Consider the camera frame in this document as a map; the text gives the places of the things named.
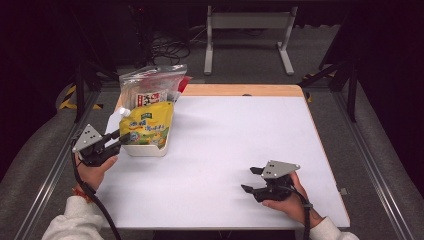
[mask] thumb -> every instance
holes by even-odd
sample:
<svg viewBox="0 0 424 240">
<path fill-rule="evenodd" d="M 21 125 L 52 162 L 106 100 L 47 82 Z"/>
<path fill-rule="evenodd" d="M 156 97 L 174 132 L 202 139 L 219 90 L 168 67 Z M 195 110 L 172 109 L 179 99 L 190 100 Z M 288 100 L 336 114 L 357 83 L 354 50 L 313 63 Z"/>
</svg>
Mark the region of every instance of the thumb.
<svg viewBox="0 0 424 240">
<path fill-rule="evenodd" d="M 118 161 L 118 157 L 117 156 L 112 156 L 112 157 L 108 158 L 106 160 L 106 162 L 104 162 L 102 164 L 102 166 L 100 166 L 100 167 L 102 168 L 102 170 L 104 172 L 106 172 L 107 170 L 109 170 L 113 166 L 113 164 L 115 164 L 116 161 Z"/>
</svg>

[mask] human hand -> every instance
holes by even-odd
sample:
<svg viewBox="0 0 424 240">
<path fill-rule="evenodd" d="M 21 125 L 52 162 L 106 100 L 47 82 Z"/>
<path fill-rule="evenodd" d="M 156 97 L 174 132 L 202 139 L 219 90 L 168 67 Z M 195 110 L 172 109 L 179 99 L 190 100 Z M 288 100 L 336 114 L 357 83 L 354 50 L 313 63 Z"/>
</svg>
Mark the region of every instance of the human hand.
<svg viewBox="0 0 424 240">
<path fill-rule="evenodd" d="M 99 189 L 100 184 L 102 183 L 105 173 L 109 170 L 113 164 L 118 160 L 117 156 L 112 156 L 108 158 L 101 166 L 99 167 L 87 167 L 78 157 L 78 154 L 75 154 L 75 163 L 78 166 L 78 173 L 81 177 L 81 180 L 86 182 L 93 188 L 94 191 Z M 84 192 L 79 184 L 75 186 L 75 189 L 80 192 Z"/>
<path fill-rule="evenodd" d="M 294 187 L 296 188 L 296 190 L 300 194 L 302 194 L 302 196 L 305 199 L 308 199 L 308 195 L 306 194 L 305 188 L 303 188 L 302 184 L 300 184 L 300 180 L 299 180 L 299 177 L 297 176 L 297 173 L 291 172 L 289 173 L 289 175 L 293 180 Z M 303 206 L 302 201 L 300 200 L 300 197 L 295 193 L 292 193 L 284 201 L 264 200 L 262 202 L 262 205 L 278 210 L 278 211 L 282 211 L 286 213 L 287 216 L 290 217 L 291 219 L 305 225 L 305 208 Z M 318 225 L 322 220 L 323 218 L 314 209 L 311 209 L 310 211 L 311 228 Z"/>
</svg>

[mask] metal stand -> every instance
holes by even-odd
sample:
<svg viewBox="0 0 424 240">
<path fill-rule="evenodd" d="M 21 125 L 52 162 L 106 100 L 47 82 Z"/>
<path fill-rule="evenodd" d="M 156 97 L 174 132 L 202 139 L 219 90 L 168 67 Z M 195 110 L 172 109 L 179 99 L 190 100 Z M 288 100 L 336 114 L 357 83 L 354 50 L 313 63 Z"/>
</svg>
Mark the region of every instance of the metal stand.
<svg viewBox="0 0 424 240">
<path fill-rule="evenodd" d="M 308 85 L 322 79 L 324 76 L 333 73 L 333 79 L 328 84 L 328 87 L 333 92 L 340 92 L 343 89 L 343 86 L 349 80 L 349 90 L 348 90 L 348 100 L 347 100 L 347 112 L 349 114 L 350 120 L 356 122 L 355 120 L 355 100 L 356 100 L 356 88 L 357 88 L 357 70 L 355 64 L 350 61 L 344 61 L 336 63 L 327 67 L 326 69 L 318 72 L 312 77 L 304 80 L 297 85 L 301 88 L 307 87 Z"/>
<path fill-rule="evenodd" d="M 235 28 L 255 28 L 255 29 L 284 29 L 284 39 L 277 43 L 278 51 L 288 75 L 293 75 L 294 70 L 287 54 L 287 44 L 296 18 L 297 7 L 293 7 L 290 12 L 212 12 L 212 7 L 208 6 L 207 16 L 207 47 L 205 57 L 204 74 L 212 74 L 213 42 L 212 29 L 235 29 Z"/>
</svg>

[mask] sleeve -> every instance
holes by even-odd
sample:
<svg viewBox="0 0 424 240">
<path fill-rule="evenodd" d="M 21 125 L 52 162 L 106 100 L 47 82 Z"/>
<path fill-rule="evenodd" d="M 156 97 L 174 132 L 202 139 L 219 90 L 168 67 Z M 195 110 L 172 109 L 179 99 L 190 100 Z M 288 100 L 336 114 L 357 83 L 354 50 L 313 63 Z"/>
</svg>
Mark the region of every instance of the sleeve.
<svg viewBox="0 0 424 240">
<path fill-rule="evenodd" d="M 95 215 L 93 203 L 72 196 L 66 202 L 65 213 L 50 222 L 42 239 L 103 239 L 99 234 L 102 224 L 103 218 Z"/>
<path fill-rule="evenodd" d="M 350 232 L 341 232 L 329 217 L 324 218 L 320 224 L 312 228 L 309 237 L 312 240 L 359 240 Z"/>
</svg>

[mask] white container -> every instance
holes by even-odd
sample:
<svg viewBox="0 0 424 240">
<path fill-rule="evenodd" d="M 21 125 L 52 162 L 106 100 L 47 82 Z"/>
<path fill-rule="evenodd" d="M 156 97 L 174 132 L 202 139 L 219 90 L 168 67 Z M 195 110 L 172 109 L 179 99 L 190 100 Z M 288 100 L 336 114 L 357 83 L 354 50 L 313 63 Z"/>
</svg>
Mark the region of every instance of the white container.
<svg viewBox="0 0 424 240">
<path fill-rule="evenodd" d="M 119 109 L 119 113 L 121 113 L 122 116 L 129 115 L 128 112 L 125 110 L 122 110 L 123 108 Z M 168 152 L 168 145 L 169 145 L 169 137 L 171 135 L 171 129 L 172 129 L 172 118 L 171 117 L 171 125 L 169 126 L 168 135 L 166 137 L 165 146 L 163 146 L 161 149 L 159 149 L 156 145 L 124 145 L 122 144 L 122 148 L 125 149 L 128 155 L 133 157 L 163 157 Z"/>
</svg>

